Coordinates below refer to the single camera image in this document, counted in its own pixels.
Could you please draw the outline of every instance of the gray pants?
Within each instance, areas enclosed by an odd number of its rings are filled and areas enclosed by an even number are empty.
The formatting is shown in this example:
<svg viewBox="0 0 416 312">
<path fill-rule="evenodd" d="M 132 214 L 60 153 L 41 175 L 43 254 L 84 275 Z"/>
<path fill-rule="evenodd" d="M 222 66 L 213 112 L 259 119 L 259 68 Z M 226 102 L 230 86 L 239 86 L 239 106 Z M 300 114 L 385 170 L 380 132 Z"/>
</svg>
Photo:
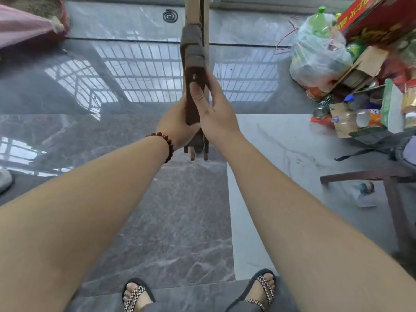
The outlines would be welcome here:
<svg viewBox="0 0 416 312">
<path fill-rule="evenodd" d="M 143 308 L 143 312 L 170 312 L 171 309 L 166 307 L 160 302 L 155 302 L 146 305 Z M 241 301 L 237 303 L 233 308 L 230 310 L 230 312 L 262 312 L 261 308 L 254 304 L 247 301 Z"/>
</svg>

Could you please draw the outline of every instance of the black sandal sole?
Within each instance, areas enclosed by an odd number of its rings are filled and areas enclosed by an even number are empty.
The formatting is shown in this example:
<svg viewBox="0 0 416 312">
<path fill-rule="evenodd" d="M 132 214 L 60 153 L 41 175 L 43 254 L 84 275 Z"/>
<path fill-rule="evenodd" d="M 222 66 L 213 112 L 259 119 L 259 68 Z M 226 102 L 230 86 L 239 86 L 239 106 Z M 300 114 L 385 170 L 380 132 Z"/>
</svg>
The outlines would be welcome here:
<svg viewBox="0 0 416 312">
<path fill-rule="evenodd" d="M 156 302 L 156 299 L 155 299 L 155 297 L 154 297 L 154 295 L 153 295 L 153 293 L 152 293 L 152 290 L 149 288 L 149 286 L 147 285 L 147 283 L 145 283 L 142 279 L 140 279 L 140 278 L 131 278 L 125 285 L 124 285 L 124 288 L 123 288 L 123 292 L 122 292 L 122 301 L 123 301 L 123 303 L 124 303 L 124 300 L 123 300 L 123 298 L 124 298 L 124 292 L 127 290 L 127 285 L 129 284 L 129 283 L 135 283 L 135 284 L 137 284 L 138 286 L 142 286 L 145 290 L 146 290 L 146 292 L 147 292 L 147 294 L 149 295 L 149 298 L 150 298 L 150 300 L 152 300 L 153 302 Z"/>
<path fill-rule="evenodd" d="M 241 294 L 241 296 L 239 296 L 236 300 L 234 300 L 234 302 L 232 304 L 230 304 L 228 306 L 228 308 L 226 309 L 226 312 L 228 312 L 230 309 L 232 309 L 237 303 L 239 303 L 241 301 L 244 301 L 244 299 L 247 297 L 247 294 L 250 292 L 251 288 L 253 287 L 254 282 L 257 280 L 257 277 L 263 276 L 264 274 L 272 274 L 273 275 L 273 280 L 275 281 L 275 287 L 276 287 L 276 276 L 275 276 L 275 274 L 270 269 L 267 269 L 267 268 L 266 269 L 259 270 L 250 279 L 250 281 L 248 282 L 248 285 L 247 285 L 246 289 Z"/>
</svg>

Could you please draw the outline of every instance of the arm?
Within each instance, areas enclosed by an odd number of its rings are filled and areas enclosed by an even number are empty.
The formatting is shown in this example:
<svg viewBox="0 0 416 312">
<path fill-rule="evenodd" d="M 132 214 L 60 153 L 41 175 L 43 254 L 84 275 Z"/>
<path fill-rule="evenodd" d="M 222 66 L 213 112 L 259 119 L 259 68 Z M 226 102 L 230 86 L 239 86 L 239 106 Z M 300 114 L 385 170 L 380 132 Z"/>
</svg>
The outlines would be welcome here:
<svg viewBox="0 0 416 312">
<path fill-rule="evenodd" d="M 185 145 L 185 98 L 157 131 Z M 152 136 L 56 177 L 0 208 L 2 311 L 62 311 L 88 270 L 138 205 L 169 155 Z"/>
<path fill-rule="evenodd" d="M 301 311 L 413 311 L 416 282 L 372 241 L 277 169 L 241 134 L 210 75 L 214 106 L 192 94 L 207 138 L 236 177 L 253 223 Z"/>
</svg>

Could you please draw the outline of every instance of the wooden tool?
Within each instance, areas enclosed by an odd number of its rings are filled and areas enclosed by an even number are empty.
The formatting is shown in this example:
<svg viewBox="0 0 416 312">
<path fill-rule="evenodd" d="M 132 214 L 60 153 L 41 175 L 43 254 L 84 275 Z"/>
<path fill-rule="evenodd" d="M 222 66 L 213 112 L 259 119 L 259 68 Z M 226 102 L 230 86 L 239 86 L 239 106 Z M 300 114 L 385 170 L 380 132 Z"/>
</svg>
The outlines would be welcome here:
<svg viewBox="0 0 416 312">
<path fill-rule="evenodd" d="M 208 31 L 209 0 L 185 0 L 185 26 L 180 40 L 180 55 L 184 68 L 184 92 L 186 93 L 186 123 L 192 125 L 200 122 L 199 113 L 190 95 L 189 84 L 196 82 L 209 99 L 208 80 L 205 68 L 208 66 Z M 195 160 L 195 152 L 203 152 L 208 159 L 208 140 L 199 130 L 190 143 L 184 147 L 190 159 Z"/>
</svg>

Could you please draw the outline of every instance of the plastic bag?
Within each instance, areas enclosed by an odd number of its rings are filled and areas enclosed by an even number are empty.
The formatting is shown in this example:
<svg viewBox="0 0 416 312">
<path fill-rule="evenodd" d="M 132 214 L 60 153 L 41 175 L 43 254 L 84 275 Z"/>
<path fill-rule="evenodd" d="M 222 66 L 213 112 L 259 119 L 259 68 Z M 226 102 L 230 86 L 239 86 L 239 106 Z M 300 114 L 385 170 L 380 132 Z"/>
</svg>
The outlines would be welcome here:
<svg viewBox="0 0 416 312">
<path fill-rule="evenodd" d="M 65 30 L 57 17 L 45 19 L 12 7 L 0 5 L 0 48 L 54 31 Z"/>
<path fill-rule="evenodd" d="M 324 15 L 330 26 L 335 17 Z M 328 87 L 351 67 L 352 58 L 345 49 L 346 40 L 338 30 L 334 29 L 333 38 L 320 38 L 312 34 L 309 20 L 310 17 L 299 28 L 289 72 L 303 87 Z"/>
</svg>

